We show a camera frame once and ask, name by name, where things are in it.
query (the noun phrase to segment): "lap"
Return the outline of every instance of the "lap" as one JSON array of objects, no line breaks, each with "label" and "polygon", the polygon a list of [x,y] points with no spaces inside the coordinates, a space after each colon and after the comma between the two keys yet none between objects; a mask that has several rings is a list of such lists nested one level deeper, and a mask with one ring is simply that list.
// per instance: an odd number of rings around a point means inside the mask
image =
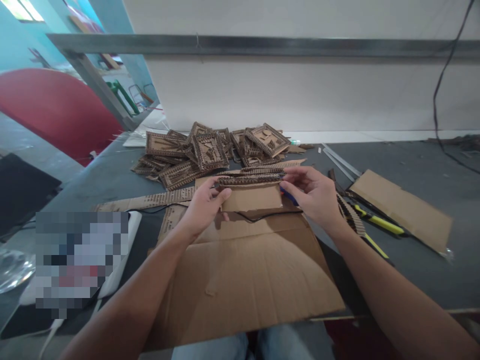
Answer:
[{"label": "lap", "polygon": [[178,346],[172,360],[335,359],[332,341],[322,321],[300,321],[260,330],[255,357],[245,333]]}]

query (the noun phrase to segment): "forearm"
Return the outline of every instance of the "forearm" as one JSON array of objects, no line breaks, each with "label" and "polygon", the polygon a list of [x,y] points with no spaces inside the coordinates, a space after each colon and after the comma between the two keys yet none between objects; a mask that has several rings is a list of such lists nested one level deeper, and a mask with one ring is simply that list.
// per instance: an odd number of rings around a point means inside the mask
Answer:
[{"label": "forearm", "polygon": [[378,325],[406,358],[480,357],[479,345],[446,311],[378,256],[348,226],[327,232]]},{"label": "forearm", "polygon": [[191,235],[175,228],[75,336],[61,359],[137,359]]}]

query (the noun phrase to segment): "white wall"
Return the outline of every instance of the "white wall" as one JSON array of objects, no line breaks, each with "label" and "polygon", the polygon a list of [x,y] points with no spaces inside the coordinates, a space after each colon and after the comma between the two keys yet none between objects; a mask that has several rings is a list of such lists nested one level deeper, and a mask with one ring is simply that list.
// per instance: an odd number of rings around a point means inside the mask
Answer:
[{"label": "white wall", "polygon": [[[124,0],[137,34],[452,39],[468,0]],[[480,39],[476,2],[463,39]],[[146,56],[168,122],[286,131],[430,130],[442,62]],[[480,129],[480,65],[452,63],[440,128]]]}]

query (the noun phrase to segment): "green object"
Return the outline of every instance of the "green object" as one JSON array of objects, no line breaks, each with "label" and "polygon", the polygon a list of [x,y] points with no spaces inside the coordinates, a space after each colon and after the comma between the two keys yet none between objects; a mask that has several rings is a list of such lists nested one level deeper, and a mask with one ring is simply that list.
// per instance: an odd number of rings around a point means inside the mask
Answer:
[{"label": "green object", "polygon": [[133,112],[138,115],[140,114],[140,111],[139,111],[139,108],[137,107],[137,105],[135,105],[134,101],[130,98],[130,96],[127,94],[127,92],[125,91],[124,87],[119,83],[118,80],[115,80],[113,83],[111,83],[110,81],[107,81],[106,84],[108,85],[108,87],[110,88],[111,92],[116,96],[116,98],[118,99],[118,101],[120,102],[120,104],[123,106],[123,108],[126,110],[126,112],[132,116],[132,113],[130,112],[129,108],[127,107],[127,105],[125,105],[124,103],[124,100],[120,97],[120,94],[119,94],[119,90],[121,92],[121,94],[123,95],[123,97],[125,98],[125,100],[127,101],[127,103],[131,106],[131,108],[133,109]]}]

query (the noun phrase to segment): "metal bar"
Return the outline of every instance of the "metal bar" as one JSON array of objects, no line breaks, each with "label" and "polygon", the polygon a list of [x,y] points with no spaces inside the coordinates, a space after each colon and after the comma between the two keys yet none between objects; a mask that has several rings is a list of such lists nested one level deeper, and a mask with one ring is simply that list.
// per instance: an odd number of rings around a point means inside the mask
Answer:
[{"label": "metal bar", "polygon": [[100,98],[101,102],[115,116],[121,127],[126,131],[133,131],[136,126],[107,83],[100,76],[98,70],[85,54],[62,51],[68,62],[78,72],[80,77]]},{"label": "metal bar", "polygon": [[325,148],[324,150],[332,155],[335,159],[337,159],[339,162],[341,162],[348,170],[350,170],[352,173],[354,173],[358,178],[362,176],[362,173],[358,171],[356,168],[354,168],[352,165],[350,165],[345,159],[343,159],[340,155],[338,155],[335,151],[333,151],[330,146],[327,144],[321,143],[323,147]]},{"label": "metal bar", "polygon": [[[203,35],[47,34],[63,51],[156,55],[446,58],[452,40]],[[461,40],[456,59],[480,58],[480,40]]]},{"label": "metal bar", "polygon": [[328,156],[328,158],[340,169],[342,173],[345,174],[345,176],[352,182],[355,182],[355,179],[352,177],[352,175],[349,174],[349,172],[342,166],[340,163],[328,152],[328,150],[323,150],[323,152]]}]

